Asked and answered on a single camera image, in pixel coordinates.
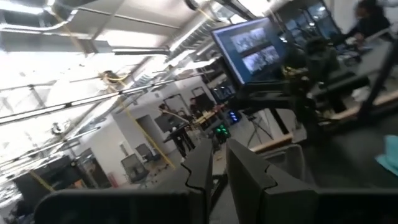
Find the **black tripod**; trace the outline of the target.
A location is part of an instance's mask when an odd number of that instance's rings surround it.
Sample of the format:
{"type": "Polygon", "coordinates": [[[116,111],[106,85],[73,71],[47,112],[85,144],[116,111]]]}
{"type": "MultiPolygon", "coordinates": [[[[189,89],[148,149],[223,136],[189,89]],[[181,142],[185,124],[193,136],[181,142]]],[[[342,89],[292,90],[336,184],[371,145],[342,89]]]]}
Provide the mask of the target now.
{"type": "Polygon", "coordinates": [[[247,147],[252,146],[252,142],[255,138],[257,139],[257,142],[259,144],[262,144],[263,142],[262,134],[265,134],[270,140],[274,139],[271,133],[264,126],[261,125],[262,118],[257,118],[252,114],[250,116],[247,116],[247,119],[253,126],[253,131],[246,143],[247,147]]]}

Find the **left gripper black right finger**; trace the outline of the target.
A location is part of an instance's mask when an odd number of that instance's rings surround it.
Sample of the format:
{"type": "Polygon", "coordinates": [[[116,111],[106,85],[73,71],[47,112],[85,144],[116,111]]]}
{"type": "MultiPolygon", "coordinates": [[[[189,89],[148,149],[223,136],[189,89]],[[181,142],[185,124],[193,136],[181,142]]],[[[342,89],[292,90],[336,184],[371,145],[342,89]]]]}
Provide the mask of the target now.
{"type": "Polygon", "coordinates": [[[312,187],[234,139],[226,171],[240,224],[398,224],[398,190],[312,187]]]}

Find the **grey office chair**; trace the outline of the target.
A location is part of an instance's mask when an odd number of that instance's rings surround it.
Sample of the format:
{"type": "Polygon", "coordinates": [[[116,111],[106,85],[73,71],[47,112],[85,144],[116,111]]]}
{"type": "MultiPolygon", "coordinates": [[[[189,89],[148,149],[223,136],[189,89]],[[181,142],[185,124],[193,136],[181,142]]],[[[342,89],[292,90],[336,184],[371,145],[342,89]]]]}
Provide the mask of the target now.
{"type": "Polygon", "coordinates": [[[149,171],[136,154],[125,157],[121,164],[125,170],[126,178],[131,184],[143,183],[149,175],[149,171]]]}

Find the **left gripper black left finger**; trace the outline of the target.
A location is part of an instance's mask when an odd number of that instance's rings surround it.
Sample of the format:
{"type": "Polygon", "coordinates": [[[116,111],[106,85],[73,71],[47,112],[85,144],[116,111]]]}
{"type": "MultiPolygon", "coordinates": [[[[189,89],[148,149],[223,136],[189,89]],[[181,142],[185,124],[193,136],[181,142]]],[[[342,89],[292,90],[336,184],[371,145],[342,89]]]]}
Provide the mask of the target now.
{"type": "Polygon", "coordinates": [[[152,189],[59,190],[34,213],[35,224],[208,224],[213,145],[204,139],[152,189]]]}

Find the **black frame post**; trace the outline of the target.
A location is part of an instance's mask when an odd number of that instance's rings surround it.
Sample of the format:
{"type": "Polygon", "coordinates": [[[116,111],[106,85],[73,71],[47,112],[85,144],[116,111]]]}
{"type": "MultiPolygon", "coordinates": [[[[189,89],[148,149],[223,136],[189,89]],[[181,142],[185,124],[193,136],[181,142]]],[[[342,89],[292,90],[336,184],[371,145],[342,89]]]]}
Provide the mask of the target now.
{"type": "Polygon", "coordinates": [[[373,108],[373,103],[376,97],[379,95],[382,87],[384,86],[385,81],[388,76],[391,74],[393,66],[398,62],[398,39],[394,41],[391,49],[387,53],[385,59],[382,62],[381,69],[379,74],[374,82],[373,87],[371,88],[370,94],[368,98],[362,103],[358,113],[357,118],[363,119],[367,116],[373,108]]]}

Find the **blue microfiber towel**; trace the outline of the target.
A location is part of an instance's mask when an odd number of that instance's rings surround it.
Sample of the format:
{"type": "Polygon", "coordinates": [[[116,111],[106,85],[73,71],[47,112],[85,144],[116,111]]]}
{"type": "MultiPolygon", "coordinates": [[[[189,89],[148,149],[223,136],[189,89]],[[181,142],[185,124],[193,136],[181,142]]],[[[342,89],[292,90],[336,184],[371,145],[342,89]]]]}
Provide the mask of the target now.
{"type": "Polygon", "coordinates": [[[384,136],[384,154],[375,157],[376,162],[398,177],[398,136],[384,136]]]}

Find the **computer monitor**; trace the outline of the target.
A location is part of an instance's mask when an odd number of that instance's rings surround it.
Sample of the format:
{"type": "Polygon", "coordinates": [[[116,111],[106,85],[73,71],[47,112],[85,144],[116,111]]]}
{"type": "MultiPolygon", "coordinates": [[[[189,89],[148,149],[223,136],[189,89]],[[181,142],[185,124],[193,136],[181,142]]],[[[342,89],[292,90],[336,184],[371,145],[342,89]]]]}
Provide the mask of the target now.
{"type": "Polygon", "coordinates": [[[269,18],[220,27],[211,35],[238,85],[284,79],[287,47],[269,18]]]}

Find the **person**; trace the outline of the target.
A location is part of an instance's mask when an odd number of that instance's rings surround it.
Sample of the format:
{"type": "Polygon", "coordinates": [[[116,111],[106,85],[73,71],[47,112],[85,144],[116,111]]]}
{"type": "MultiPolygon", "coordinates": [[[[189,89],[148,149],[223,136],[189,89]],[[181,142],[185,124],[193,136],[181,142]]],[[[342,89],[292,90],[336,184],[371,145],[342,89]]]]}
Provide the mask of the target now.
{"type": "Polygon", "coordinates": [[[197,105],[197,101],[195,98],[190,98],[190,111],[192,113],[192,116],[194,116],[195,118],[199,118],[202,116],[201,109],[197,105]]]}
{"type": "Polygon", "coordinates": [[[167,131],[170,133],[169,136],[176,145],[184,161],[187,157],[185,144],[188,146],[189,151],[195,148],[185,128],[182,127],[185,123],[177,116],[178,113],[175,110],[171,110],[165,103],[160,104],[159,109],[161,110],[162,119],[167,123],[167,131]]]}
{"type": "Polygon", "coordinates": [[[360,0],[354,13],[357,18],[355,25],[343,35],[346,40],[355,35],[367,38],[384,29],[390,28],[391,22],[384,13],[385,7],[393,7],[390,0],[360,0]]]}

